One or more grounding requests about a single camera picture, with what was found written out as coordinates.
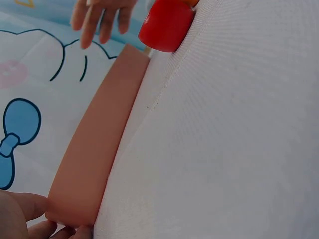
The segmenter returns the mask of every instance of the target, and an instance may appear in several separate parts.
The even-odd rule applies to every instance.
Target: pink circle
[[[15,60],[0,63],[0,89],[20,84],[27,76],[28,68],[23,63]]]

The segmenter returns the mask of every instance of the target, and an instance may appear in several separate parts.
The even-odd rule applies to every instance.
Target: cartoon drawing
[[[97,43],[83,50],[77,35],[65,37],[68,30],[64,34],[63,29],[55,33],[62,39],[41,29],[0,30],[0,189],[48,193],[78,124],[120,52],[117,43],[108,46],[110,52]],[[27,100],[8,106],[15,98]],[[28,123],[22,117],[27,110],[33,112],[25,118]],[[19,116],[21,127],[32,127],[11,127],[13,116]],[[26,130],[28,138],[21,137]]]
[[[29,100],[16,98],[3,115],[5,138],[0,144],[0,189],[11,187],[15,175],[14,149],[31,143],[39,133],[41,113]]]

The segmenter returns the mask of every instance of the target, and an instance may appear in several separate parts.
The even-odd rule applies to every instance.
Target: blue bow
[[[39,133],[41,113],[26,99],[16,98],[6,107],[3,115],[5,138],[0,144],[0,189],[11,187],[15,176],[14,149],[31,143]]]

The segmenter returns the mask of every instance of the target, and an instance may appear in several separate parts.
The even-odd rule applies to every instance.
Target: blue outline drawing
[[[31,143],[41,128],[41,112],[31,101],[16,98],[3,114],[5,138],[0,144],[0,189],[9,189],[15,177],[14,149]]]
[[[51,79],[50,79],[50,81],[53,81],[53,80],[57,77],[57,75],[60,73],[60,71],[61,71],[61,69],[62,69],[62,67],[63,67],[64,61],[65,61],[65,48],[66,48],[67,46],[70,46],[70,45],[74,44],[75,42],[79,41],[79,39],[77,39],[77,40],[75,40],[75,41],[72,41],[72,42],[69,43],[69,44],[63,45],[62,41],[60,41],[57,37],[55,37],[55,36],[52,35],[51,33],[47,32],[47,31],[45,31],[45,30],[42,30],[42,29],[32,29],[32,30],[22,31],[22,32],[20,32],[20,33],[15,33],[15,32],[6,31],[6,30],[0,30],[0,32],[7,32],[7,33],[14,34],[14,35],[21,35],[21,34],[24,34],[24,33],[27,33],[27,32],[32,32],[32,31],[42,31],[42,32],[44,32],[44,33],[50,35],[51,37],[53,37],[53,38],[54,38],[55,40],[57,40],[57,41],[61,44],[61,46],[62,46],[62,49],[63,49],[62,61],[61,61],[61,64],[60,64],[59,69],[58,69],[57,72],[53,75],[53,77],[51,77]],[[106,54],[106,56],[108,57],[109,60],[116,58],[116,56],[110,56],[110,55],[107,53],[107,51],[106,51],[100,44],[98,44],[97,42],[92,41],[92,43],[98,45],[98,46],[102,49],[102,51]],[[84,59],[84,60],[85,60],[85,61],[84,61],[84,62],[85,62],[85,65],[84,65],[83,74],[82,74],[82,76],[81,76],[81,78],[80,78],[80,80],[79,80],[80,82],[82,82],[82,80],[83,80],[83,78],[84,78],[84,76],[85,76],[86,68],[87,68],[87,64],[88,64],[87,55],[85,55],[84,57],[85,57],[85,59]]]

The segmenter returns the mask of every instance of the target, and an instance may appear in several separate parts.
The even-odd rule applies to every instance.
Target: white mesh fabric
[[[95,239],[317,239],[319,1],[201,0],[155,53]]]

